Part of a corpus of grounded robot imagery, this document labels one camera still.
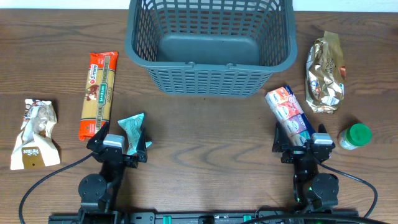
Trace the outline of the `orange spaghetti packet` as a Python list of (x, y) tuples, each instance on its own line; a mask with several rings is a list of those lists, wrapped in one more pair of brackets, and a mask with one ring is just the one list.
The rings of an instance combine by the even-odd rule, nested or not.
[(111, 118), (119, 52), (91, 53), (78, 138), (92, 138)]

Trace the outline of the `green lid jar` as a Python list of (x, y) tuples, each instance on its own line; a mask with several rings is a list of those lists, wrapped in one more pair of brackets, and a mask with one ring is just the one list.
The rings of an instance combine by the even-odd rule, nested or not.
[(338, 143), (343, 149), (353, 150), (363, 147), (371, 142), (372, 131), (363, 123), (356, 123), (338, 135)]

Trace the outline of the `multicolour carton pack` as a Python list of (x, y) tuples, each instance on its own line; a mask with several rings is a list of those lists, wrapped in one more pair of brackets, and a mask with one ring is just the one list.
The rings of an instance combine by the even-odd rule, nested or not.
[(303, 146), (315, 133), (288, 85), (269, 91), (265, 99), (294, 146)]

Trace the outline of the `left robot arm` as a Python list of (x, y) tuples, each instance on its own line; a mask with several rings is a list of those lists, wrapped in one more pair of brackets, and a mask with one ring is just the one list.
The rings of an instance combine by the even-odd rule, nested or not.
[(130, 214), (115, 208), (116, 199), (127, 168), (147, 161), (145, 134), (139, 135), (137, 154), (124, 153), (125, 138), (108, 133), (109, 123), (89, 139), (86, 147), (102, 163), (101, 171), (84, 177), (79, 186), (81, 197), (78, 223), (129, 223)]

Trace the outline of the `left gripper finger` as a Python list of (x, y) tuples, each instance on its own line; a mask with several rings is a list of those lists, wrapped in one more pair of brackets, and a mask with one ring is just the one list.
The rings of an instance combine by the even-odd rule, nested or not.
[(98, 146), (103, 144), (103, 141), (108, 134), (109, 131), (109, 123), (105, 123), (101, 129), (88, 140), (86, 145), (87, 149), (96, 149)]
[(136, 147), (137, 160), (139, 162), (147, 162), (147, 146), (145, 136), (145, 129), (143, 128)]

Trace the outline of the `teal snack wrapper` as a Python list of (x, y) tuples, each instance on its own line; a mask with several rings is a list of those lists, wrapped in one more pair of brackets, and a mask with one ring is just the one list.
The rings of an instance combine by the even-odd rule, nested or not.
[(128, 148), (126, 151), (127, 155), (137, 155), (140, 157), (146, 157), (147, 153), (146, 150), (144, 152), (139, 152), (138, 144), (139, 139), (142, 134), (141, 126), (144, 121), (144, 113), (136, 114), (129, 118), (120, 119), (118, 121), (119, 126), (125, 130), (128, 140)]

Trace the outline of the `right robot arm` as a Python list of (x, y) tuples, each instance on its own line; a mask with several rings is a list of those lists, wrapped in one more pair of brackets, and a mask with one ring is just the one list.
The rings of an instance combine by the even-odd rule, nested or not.
[(294, 146), (282, 125), (276, 123), (272, 152), (280, 153), (281, 162), (294, 167), (294, 197), (297, 202), (294, 210), (297, 213), (330, 212), (338, 205), (337, 176), (318, 170), (318, 166), (330, 158), (334, 148), (335, 143), (322, 124), (304, 145)]

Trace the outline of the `gold coffee bag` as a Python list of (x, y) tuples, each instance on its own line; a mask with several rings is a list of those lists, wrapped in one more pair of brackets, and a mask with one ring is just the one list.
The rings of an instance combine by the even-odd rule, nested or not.
[(340, 38), (325, 31), (314, 41), (305, 65), (306, 102), (315, 113), (333, 114), (345, 98), (346, 68)]

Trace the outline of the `white brown snack bag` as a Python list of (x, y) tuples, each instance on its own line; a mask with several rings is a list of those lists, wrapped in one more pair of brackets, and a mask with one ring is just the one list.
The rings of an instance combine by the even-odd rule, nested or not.
[(57, 116), (51, 101), (25, 100), (21, 132), (11, 154), (11, 170), (38, 169), (58, 165), (60, 155), (52, 142)]

